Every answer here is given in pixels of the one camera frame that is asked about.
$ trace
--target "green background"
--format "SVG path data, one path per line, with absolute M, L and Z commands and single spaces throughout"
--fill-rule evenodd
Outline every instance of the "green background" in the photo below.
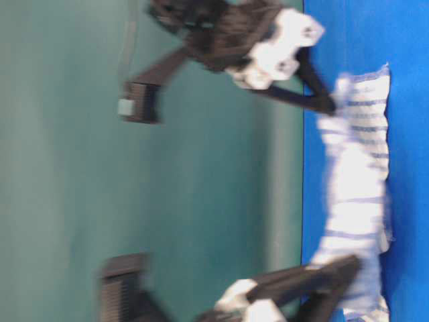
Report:
M 2 321 L 96 321 L 99 269 L 121 254 L 153 254 L 149 287 L 178 321 L 300 263 L 301 110 L 191 63 L 163 125 L 122 122 L 125 4 L 0 2 Z M 140 16 L 132 72 L 178 45 Z

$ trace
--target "crumpled towel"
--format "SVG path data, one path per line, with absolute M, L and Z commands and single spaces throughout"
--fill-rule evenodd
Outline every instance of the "crumpled towel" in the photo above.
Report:
M 371 74 L 342 75 L 333 95 L 337 114 L 320 116 L 317 122 L 329 161 L 328 218 L 311 265 L 351 254 L 361 259 L 363 267 L 340 304 L 348 322 L 389 321 L 379 265 L 379 254 L 391 240 L 384 115 L 389 82 L 387 65 Z

